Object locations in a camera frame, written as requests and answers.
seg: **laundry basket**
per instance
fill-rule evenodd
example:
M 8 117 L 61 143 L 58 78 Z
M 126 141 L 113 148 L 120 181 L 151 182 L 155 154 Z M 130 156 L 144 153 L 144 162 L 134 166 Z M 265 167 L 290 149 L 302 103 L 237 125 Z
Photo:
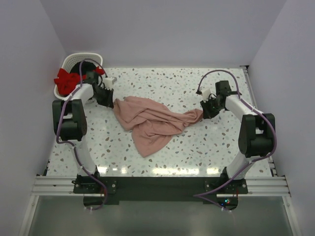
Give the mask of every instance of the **laundry basket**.
M 99 55 L 97 53 L 74 53 L 74 54 L 71 54 L 64 59 L 63 65 L 61 66 L 61 68 L 69 73 L 70 70 L 73 68 L 73 66 L 76 63 L 78 63 L 84 59 L 93 59 L 93 60 L 97 61 L 99 64 L 103 65 L 103 58 L 101 55 Z M 58 93 L 57 85 L 55 85 L 54 94 L 55 94 L 56 98 L 61 99 L 61 100 L 64 99 L 65 97 L 67 97 L 67 96 L 60 95 Z

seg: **purple cable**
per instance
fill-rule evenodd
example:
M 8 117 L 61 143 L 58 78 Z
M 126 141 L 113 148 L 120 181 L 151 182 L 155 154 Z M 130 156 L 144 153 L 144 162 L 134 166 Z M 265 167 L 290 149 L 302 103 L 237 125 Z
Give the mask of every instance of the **purple cable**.
M 206 73 L 200 80 L 200 83 L 199 83 L 199 86 L 198 86 L 198 89 L 197 91 L 200 91 L 200 86 L 201 86 L 201 83 L 203 81 L 204 78 L 206 78 L 207 75 L 209 75 L 210 73 L 214 73 L 214 72 L 225 72 L 227 74 L 229 74 L 230 76 L 232 76 L 232 78 L 234 79 L 234 82 L 235 82 L 235 85 L 236 85 L 236 90 L 237 90 L 237 95 L 240 99 L 240 101 L 249 109 L 251 109 L 253 112 L 255 112 L 257 115 L 259 115 L 261 118 L 263 118 L 263 120 L 268 124 L 268 126 L 270 127 L 271 131 L 272 131 L 272 134 L 273 134 L 273 138 L 274 138 L 274 147 L 272 149 L 272 151 L 266 155 L 266 156 L 263 156 L 261 158 L 257 158 L 255 160 L 252 161 L 252 163 L 256 162 L 256 161 L 260 161 L 260 160 L 263 160 L 263 159 L 266 159 L 268 157 L 270 157 L 276 150 L 277 148 L 277 135 L 276 135 L 276 132 L 275 132 L 275 129 L 273 128 L 272 124 L 270 123 L 270 121 L 262 114 L 260 113 L 258 110 L 256 110 L 255 108 L 253 108 L 250 104 L 248 104 L 245 100 L 243 100 L 241 98 L 241 94 L 240 94 L 240 90 L 239 90 L 239 87 L 238 87 L 238 83 L 237 83 L 237 80 L 235 78 L 235 76 L 227 71 L 227 70 L 221 70 L 221 69 L 218 69 L 218 70 L 212 70 L 212 71 L 209 71 L 208 73 Z M 216 202 L 210 200 L 210 199 L 207 199 L 207 198 L 204 198 L 203 196 L 205 195 L 208 195 L 208 194 L 212 194 L 212 193 L 215 193 L 217 192 L 218 190 L 224 188 L 225 186 L 227 186 L 229 183 L 231 183 L 243 170 L 245 170 L 248 166 L 250 165 L 250 163 L 246 164 L 245 166 L 243 166 L 234 176 L 232 176 L 232 178 L 230 178 L 227 182 L 225 182 L 224 184 L 222 184 L 221 186 L 211 190 L 211 191 L 208 191 L 208 192 L 205 192 L 205 193 L 201 193 L 201 194 L 195 194 L 194 197 L 197 197 L 197 198 L 201 198 L 203 200 L 206 200 L 206 201 L 209 201 L 221 208 L 223 208 L 224 210 L 228 210 L 227 208 L 225 207 L 222 207 L 220 206 L 219 204 L 217 204 Z
M 64 102 L 63 104 L 63 108 L 62 108 L 62 111 L 61 111 L 61 115 L 60 115 L 60 118 L 59 118 L 59 124 L 58 124 L 58 128 L 57 128 L 57 135 L 56 135 L 56 142 L 57 144 L 70 144 L 72 147 L 73 147 L 73 152 L 74 152 L 74 156 L 75 156 L 75 159 L 76 161 L 78 162 L 79 166 L 82 168 L 82 170 L 91 178 L 93 179 L 95 182 L 97 182 L 99 185 L 101 185 L 104 189 L 104 191 L 106 192 L 105 195 L 105 198 L 104 198 L 104 201 L 102 202 L 101 205 L 95 207 L 95 208 L 91 208 L 91 210 L 98 210 L 100 208 L 103 207 L 103 205 L 106 203 L 106 200 L 107 200 L 107 188 L 105 186 L 105 184 L 103 184 L 101 181 L 99 181 L 97 178 L 95 178 L 94 176 L 91 175 L 91 173 L 88 172 L 87 169 L 85 169 L 85 167 L 82 165 L 80 159 L 79 159 L 79 156 L 78 156 L 78 153 L 77 153 L 77 150 L 76 150 L 76 146 L 73 142 L 71 141 L 59 141 L 59 136 L 60 136 L 60 130 L 61 130 L 61 125 L 63 123 L 63 116 L 64 116 L 64 113 L 65 113 L 65 108 L 66 108 L 66 105 L 67 103 L 70 101 L 70 99 L 72 98 L 72 96 L 82 87 L 82 84 L 83 84 L 83 77 L 82 77 L 82 63 L 86 60 L 91 60 L 93 62 L 95 62 L 96 64 L 98 64 L 102 70 L 104 71 L 105 73 L 105 70 L 103 68 L 102 65 L 100 65 L 97 61 L 93 60 L 93 59 L 84 59 L 81 61 L 80 65 L 79 65 L 79 72 L 80 72 L 80 87 L 77 87 L 70 95 L 69 95 L 69 98 Z

